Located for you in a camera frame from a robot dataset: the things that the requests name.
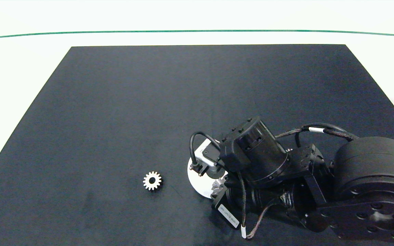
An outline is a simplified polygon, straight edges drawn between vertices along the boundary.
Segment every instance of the white label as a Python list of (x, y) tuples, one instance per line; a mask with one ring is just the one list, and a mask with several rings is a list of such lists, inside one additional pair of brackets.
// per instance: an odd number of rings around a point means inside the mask
[(236, 228), (238, 226), (239, 221), (235, 218), (235, 216), (233, 216), (233, 214), (229, 210), (227, 210), (227, 208), (223, 204), (220, 204), (219, 211), (232, 224), (233, 227)]
[(308, 130), (309, 130), (310, 132), (324, 133), (324, 132), (323, 132), (324, 128), (309, 127)]

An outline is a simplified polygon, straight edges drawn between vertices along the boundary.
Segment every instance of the white floor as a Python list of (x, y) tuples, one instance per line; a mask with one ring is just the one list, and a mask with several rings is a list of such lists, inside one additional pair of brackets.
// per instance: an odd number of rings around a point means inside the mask
[[(0, 36), (105, 30), (394, 34), (394, 1), (0, 1)], [(394, 36), (327, 32), (93, 33), (0, 38), (0, 151), (72, 46), (346, 44), (394, 104)]]

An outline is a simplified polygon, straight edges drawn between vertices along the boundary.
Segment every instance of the black tabletop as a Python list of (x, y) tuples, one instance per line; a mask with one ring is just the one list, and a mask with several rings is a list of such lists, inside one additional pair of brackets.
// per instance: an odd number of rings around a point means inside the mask
[[(188, 181), (188, 141), (254, 115), (274, 134), (327, 122), (394, 138), (394, 106), (345, 45), (71, 48), (0, 153), (0, 245), (387, 245), (269, 219), (250, 242), (231, 230)], [(344, 144), (302, 142), (327, 160)]]

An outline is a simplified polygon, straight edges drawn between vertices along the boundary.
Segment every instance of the green line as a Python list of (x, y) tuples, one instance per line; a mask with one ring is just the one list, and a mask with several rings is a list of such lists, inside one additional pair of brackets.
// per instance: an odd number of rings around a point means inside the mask
[(11, 38), (20, 36), (50, 35), (50, 34), (75, 34), (75, 33), (136, 33), (136, 32), (332, 32), (332, 33), (352, 33), (370, 34), (382, 36), (394, 36), (392, 33), (366, 32), (366, 31), (331, 31), (331, 30), (146, 30), (146, 31), (56, 31), (38, 32), (0, 36), (0, 38)]

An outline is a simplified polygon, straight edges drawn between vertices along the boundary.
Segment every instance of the black cable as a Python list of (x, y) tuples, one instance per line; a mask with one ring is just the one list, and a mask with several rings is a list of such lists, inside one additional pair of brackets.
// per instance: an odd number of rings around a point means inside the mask
[(258, 221), (256, 221), (255, 226), (253, 227), (252, 231), (247, 235), (247, 239), (251, 239), (255, 236), (256, 231), (258, 230), (259, 225), (261, 224), (262, 219), (264, 218), (265, 213), (267, 212), (267, 210), (275, 205), (279, 205), (280, 204), (280, 200), (278, 197), (275, 197), (273, 199), (271, 199), (268, 203), (267, 206), (264, 207), (264, 209), (262, 210), (261, 214), (258, 217)]
[(207, 139), (209, 139), (211, 141), (212, 145), (214, 145), (214, 147), (218, 151), (220, 151), (220, 145), (211, 136), (209, 136), (206, 133), (201, 132), (201, 131), (197, 131), (197, 132), (193, 133), (191, 135), (191, 138), (189, 139), (189, 154), (191, 155), (191, 161), (193, 162), (193, 165), (195, 165), (197, 163), (196, 155), (194, 153), (194, 138), (197, 135), (202, 135), (202, 136), (206, 137)]
[[(242, 221), (241, 221), (241, 226), (242, 227), (246, 227), (246, 187), (244, 185), (244, 180), (242, 179), (242, 175), (241, 172), (238, 171), (238, 179), (239, 182), (241, 183), (241, 190), (242, 190)], [(280, 204), (280, 198), (279, 197), (275, 197), (273, 199), (271, 199), (269, 201), (269, 203), (267, 203), (267, 205), (264, 207), (264, 209), (262, 210), (261, 214), (258, 217), (258, 221), (256, 222), (255, 226), (253, 227), (252, 231), (247, 235), (246, 234), (246, 238), (247, 239), (251, 239), (255, 236), (256, 231), (258, 230), (259, 225), (261, 224), (261, 221), (265, 215), (265, 213), (267, 212), (267, 210), (275, 205)]]
[(345, 138), (348, 142), (353, 141), (355, 139), (359, 139), (358, 136), (355, 136), (354, 134), (346, 131), (338, 131), (334, 129), (324, 129), (323, 133), (332, 135), (332, 136), (337, 136), (337, 137), (342, 137)]
[(300, 132), (296, 132), (296, 134), (294, 135), (294, 140), (296, 141), (296, 146), (298, 147), (298, 148), (300, 148)]
[(346, 131), (345, 129), (343, 129), (339, 126), (329, 124), (329, 123), (321, 123), (321, 122), (309, 123), (309, 124), (301, 126), (301, 128), (308, 128), (308, 127), (321, 127), (321, 128), (334, 129), (334, 130), (343, 131), (343, 132)]
[(286, 137), (286, 136), (295, 134), (294, 140), (296, 141), (296, 146), (298, 148), (300, 148), (301, 147), (300, 133), (304, 132), (304, 131), (309, 131), (310, 127), (324, 128), (324, 133), (326, 133), (328, 135), (333, 135), (336, 137), (345, 138), (347, 141), (352, 141), (352, 140), (359, 138), (356, 135), (354, 135), (350, 132), (347, 132), (345, 129), (343, 129), (339, 126), (329, 124), (329, 123), (321, 123), (321, 122), (309, 123), (309, 124), (302, 125), (301, 127), (297, 127), (292, 130), (286, 131), (282, 134), (276, 135), (275, 138)]
[(242, 179), (241, 172), (238, 171), (238, 179), (241, 183), (241, 190), (242, 190), (242, 221), (241, 226), (246, 227), (246, 186), (244, 185), (244, 180)]

